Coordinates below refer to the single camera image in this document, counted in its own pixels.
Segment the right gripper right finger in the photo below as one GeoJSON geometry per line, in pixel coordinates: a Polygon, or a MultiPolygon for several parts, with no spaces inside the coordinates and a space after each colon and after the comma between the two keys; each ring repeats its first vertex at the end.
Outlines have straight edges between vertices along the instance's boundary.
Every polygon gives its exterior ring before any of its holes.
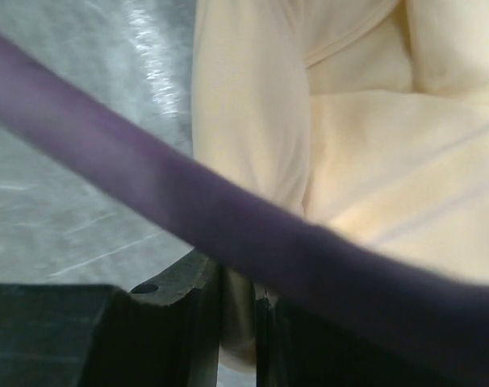
{"type": "Polygon", "coordinates": [[[308,386],[309,345],[293,308],[257,285],[255,329],[257,386],[308,386]]]}

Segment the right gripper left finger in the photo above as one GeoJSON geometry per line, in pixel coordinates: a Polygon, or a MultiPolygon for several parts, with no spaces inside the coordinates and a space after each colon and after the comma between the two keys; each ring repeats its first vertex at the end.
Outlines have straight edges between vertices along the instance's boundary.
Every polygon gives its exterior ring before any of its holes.
{"type": "Polygon", "coordinates": [[[119,298],[111,386],[214,386],[219,267],[199,252],[119,298]]]}

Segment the cream yellow t shirt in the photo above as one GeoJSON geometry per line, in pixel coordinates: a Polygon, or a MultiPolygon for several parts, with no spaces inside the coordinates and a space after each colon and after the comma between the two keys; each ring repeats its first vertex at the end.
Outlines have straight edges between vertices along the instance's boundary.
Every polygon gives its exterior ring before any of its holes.
{"type": "Polygon", "coordinates": [[[199,163],[489,284],[489,1],[200,1],[191,96],[199,163]]]}

